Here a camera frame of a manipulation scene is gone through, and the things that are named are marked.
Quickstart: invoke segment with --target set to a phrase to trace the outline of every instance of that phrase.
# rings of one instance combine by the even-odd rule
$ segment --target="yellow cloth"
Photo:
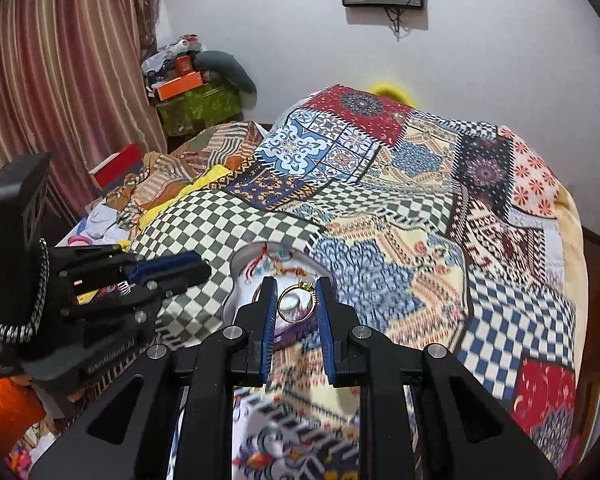
[[[193,184],[189,184],[188,186],[183,187],[176,198],[167,200],[167,202],[165,202],[164,204],[160,204],[159,206],[156,206],[153,209],[149,209],[149,211],[144,213],[144,215],[142,215],[142,218],[140,219],[140,223],[138,224],[139,229],[141,231],[144,230],[144,228],[147,227],[151,222],[153,222],[162,211],[167,209],[171,204],[175,203],[177,200],[180,200],[183,196],[187,196],[189,193],[197,191],[205,187],[207,184],[213,182],[214,180],[218,180],[221,176],[225,176],[229,173],[231,172],[227,168],[225,168],[221,164],[216,164],[203,176],[197,179]]]

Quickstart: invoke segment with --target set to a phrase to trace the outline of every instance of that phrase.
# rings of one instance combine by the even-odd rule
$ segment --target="brown floor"
[[[587,237],[584,242],[584,256],[589,275],[589,318],[576,393],[572,435],[582,431],[589,402],[589,385],[600,373],[600,246],[587,240]]]

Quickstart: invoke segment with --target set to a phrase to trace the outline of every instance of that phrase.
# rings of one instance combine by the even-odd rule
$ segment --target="checkered pattern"
[[[574,308],[549,288],[524,289],[468,269],[474,318],[458,360],[497,399],[510,399],[523,354],[573,367]]]
[[[158,322],[187,345],[220,328],[221,309],[233,288],[229,262],[234,251],[272,240],[307,251],[319,227],[283,212],[264,212],[222,190],[192,193],[165,209],[132,244],[147,258],[196,251],[213,271],[202,287],[192,287],[163,305]]]
[[[495,139],[496,135],[498,134],[498,127],[495,124],[475,123],[473,121],[454,121],[451,119],[446,119],[444,117],[438,117],[436,115],[427,114],[419,110],[412,110],[411,113],[415,117],[420,117],[421,119],[434,121],[440,126],[444,126],[445,128],[456,131],[460,134],[477,137],[486,137],[488,139]]]
[[[291,211],[300,202],[290,202],[284,209]],[[403,196],[393,191],[382,191],[362,186],[351,186],[343,182],[331,182],[312,198],[303,201],[313,207],[336,215],[352,215],[372,210],[388,210],[407,219],[429,221],[439,232],[444,233],[453,211],[452,193],[440,192]]]

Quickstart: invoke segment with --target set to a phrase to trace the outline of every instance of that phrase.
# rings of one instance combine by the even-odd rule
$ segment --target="ring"
[[[280,304],[282,303],[282,299],[287,294],[289,294],[292,290],[296,290],[296,289],[304,290],[304,291],[306,291],[306,292],[308,292],[310,294],[310,296],[309,296],[309,305],[308,305],[308,313],[302,319],[289,319],[289,318],[285,317],[285,315],[282,313],[282,309],[280,307]],[[315,308],[314,291],[315,291],[315,288],[314,288],[313,284],[309,283],[309,282],[306,282],[304,280],[300,280],[295,285],[288,286],[285,290],[282,291],[282,294],[280,294],[279,297],[278,297],[278,315],[284,321],[286,321],[287,323],[291,323],[291,324],[302,323],[304,320],[306,320],[307,318],[309,318],[311,316],[311,314],[314,313],[314,308]],[[300,306],[300,298],[298,298],[298,305],[297,306]]]

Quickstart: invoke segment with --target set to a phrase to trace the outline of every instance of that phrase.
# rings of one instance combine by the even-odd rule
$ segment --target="white wall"
[[[309,92],[377,80],[420,108],[506,124],[574,194],[600,234],[600,20],[587,0],[428,0],[399,42],[381,9],[341,0],[164,0],[173,34],[233,54],[273,122]]]

